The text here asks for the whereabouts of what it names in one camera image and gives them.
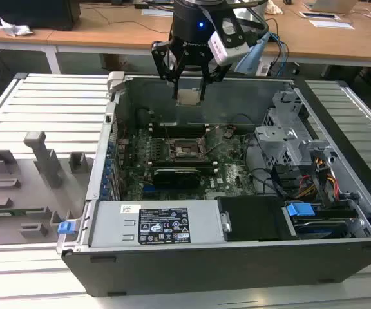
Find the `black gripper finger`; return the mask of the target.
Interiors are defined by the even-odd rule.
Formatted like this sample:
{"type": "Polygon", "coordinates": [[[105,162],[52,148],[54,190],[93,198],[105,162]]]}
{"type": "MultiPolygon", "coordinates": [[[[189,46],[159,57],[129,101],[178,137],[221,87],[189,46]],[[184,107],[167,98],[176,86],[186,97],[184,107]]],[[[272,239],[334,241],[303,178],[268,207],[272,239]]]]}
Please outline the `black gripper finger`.
{"type": "Polygon", "coordinates": [[[229,71],[230,65],[217,65],[214,71],[209,71],[209,61],[206,59],[199,60],[199,65],[202,71],[202,79],[200,83],[200,100],[204,100],[207,85],[214,82],[221,82],[226,73],[229,71]]]}
{"type": "Polygon", "coordinates": [[[189,64],[187,43],[180,38],[166,42],[154,41],[151,54],[160,78],[173,83],[173,99],[177,99],[180,76],[189,64]]]}

